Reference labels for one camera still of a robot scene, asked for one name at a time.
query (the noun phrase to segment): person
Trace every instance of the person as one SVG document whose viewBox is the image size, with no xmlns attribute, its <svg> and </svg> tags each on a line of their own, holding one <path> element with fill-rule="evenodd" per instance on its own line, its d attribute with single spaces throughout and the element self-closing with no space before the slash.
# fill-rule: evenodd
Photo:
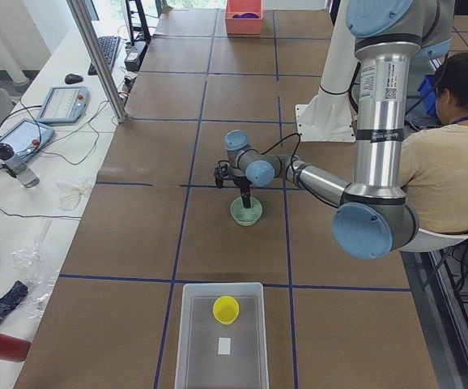
<svg viewBox="0 0 468 389">
<path fill-rule="evenodd" d="M 421 130 L 402 145 L 399 185 L 420 228 L 468 232 L 468 52 L 453 55 L 434 74 L 442 127 Z"/>
</svg>

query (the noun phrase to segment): metal pole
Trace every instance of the metal pole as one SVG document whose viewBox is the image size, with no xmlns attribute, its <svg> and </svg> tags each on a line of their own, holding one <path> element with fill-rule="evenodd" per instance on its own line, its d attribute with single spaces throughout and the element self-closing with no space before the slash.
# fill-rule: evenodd
<svg viewBox="0 0 468 389">
<path fill-rule="evenodd" d="M 91 62 L 97 70 L 97 76 L 103 86 L 104 93 L 108 97 L 108 101 L 112 106 L 113 112 L 117 117 L 118 122 L 123 122 L 126 119 L 126 111 L 122 104 L 117 88 L 113 82 L 112 74 L 108 70 L 108 65 L 104 60 L 103 52 L 101 51 L 99 41 L 97 40 L 96 32 L 91 24 L 88 10 L 81 0 L 66 0 L 69 5 L 74 21 L 78 26 L 81 37 L 85 46 L 87 46 L 88 54 L 90 54 Z"/>
</svg>

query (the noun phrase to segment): beige shirt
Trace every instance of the beige shirt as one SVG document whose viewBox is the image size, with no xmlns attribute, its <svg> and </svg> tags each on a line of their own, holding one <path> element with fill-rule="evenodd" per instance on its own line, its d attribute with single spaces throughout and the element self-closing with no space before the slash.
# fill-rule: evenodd
<svg viewBox="0 0 468 389">
<path fill-rule="evenodd" d="M 438 233 L 468 230 L 468 126 L 422 130 L 402 145 L 399 185 L 420 227 Z"/>
</svg>

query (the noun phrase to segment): orange plastic box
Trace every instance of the orange plastic box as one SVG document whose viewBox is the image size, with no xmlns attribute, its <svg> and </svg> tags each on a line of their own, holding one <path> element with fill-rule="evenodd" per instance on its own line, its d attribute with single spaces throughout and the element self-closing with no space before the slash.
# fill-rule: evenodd
<svg viewBox="0 0 468 389">
<path fill-rule="evenodd" d="M 227 34 L 261 34 L 263 26 L 262 0 L 227 0 L 225 27 Z"/>
</svg>

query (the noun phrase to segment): white table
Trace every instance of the white table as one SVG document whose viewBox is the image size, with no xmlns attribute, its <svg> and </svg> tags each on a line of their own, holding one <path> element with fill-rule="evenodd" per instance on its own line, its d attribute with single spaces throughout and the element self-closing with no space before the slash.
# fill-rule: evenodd
<svg viewBox="0 0 468 389">
<path fill-rule="evenodd" d="M 117 35 L 117 31 L 117 26 L 96 25 L 98 36 Z M 113 78 L 118 87 L 121 85 L 126 72 L 126 69 L 122 68 L 126 57 L 124 48 L 125 44 L 123 42 L 113 69 Z M 78 129 L 96 113 L 100 107 L 100 102 L 107 100 L 98 77 L 87 75 L 89 64 L 90 58 L 87 50 L 78 29 L 74 28 L 67 34 L 64 41 L 59 45 L 22 97 L 22 102 L 26 106 L 41 105 L 52 86 L 65 85 L 64 78 L 68 73 L 77 73 L 84 77 L 82 83 L 75 85 L 84 85 L 89 89 L 90 100 L 85 114 L 74 125 L 56 126 L 53 140 Z M 15 110 L 21 108 L 23 106 L 17 104 Z M 39 111 L 36 109 L 31 112 L 36 115 Z M 0 135 L 23 118 L 30 118 L 26 111 L 9 118 L 0 129 Z M 87 198 L 81 198 L 79 205 L 73 211 L 62 211 L 58 208 L 60 192 L 57 189 L 56 182 L 59 180 L 77 181 L 83 178 L 88 180 L 92 186 L 95 184 L 97 171 L 106 156 L 117 126 L 117 120 L 109 104 L 92 120 L 91 124 L 99 132 L 100 137 L 96 148 L 80 165 L 73 166 L 59 156 L 47 156 L 40 153 L 28 162 L 32 171 L 40 178 L 40 183 L 31 189 L 21 186 L 18 180 L 11 178 L 1 170 L 0 207 L 9 213 L 21 215 L 80 217 L 87 205 Z M 78 132 L 46 147 L 44 150 L 62 154 L 66 159 L 78 162 L 91 150 L 96 136 L 97 134 L 90 126 L 85 126 Z M 45 257 L 45 269 L 55 280 L 57 271 L 59 271 L 65 260 L 78 224 L 79 220 L 46 219 L 42 217 L 24 219 L 9 217 L 0 212 L 0 297 L 11 288 L 15 281 L 24 278 L 23 271 L 15 268 L 11 253 L 34 247 L 35 241 L 42 234 L 45 237 L 40 246 Z M 40 291 L 38 287 L 36 289 L 33 287 L 30 288 L 29 292 L 34 294 Z M 40 320 L 38 318 L 29 318 L 34 311 L 26 301 L 22 302 L 2 322 L 0 325 L 1 333 L 33 340 Z M 0 361 L 0 389 L 14 386 L 22 366 L 23 363 Z"/>
</svg>

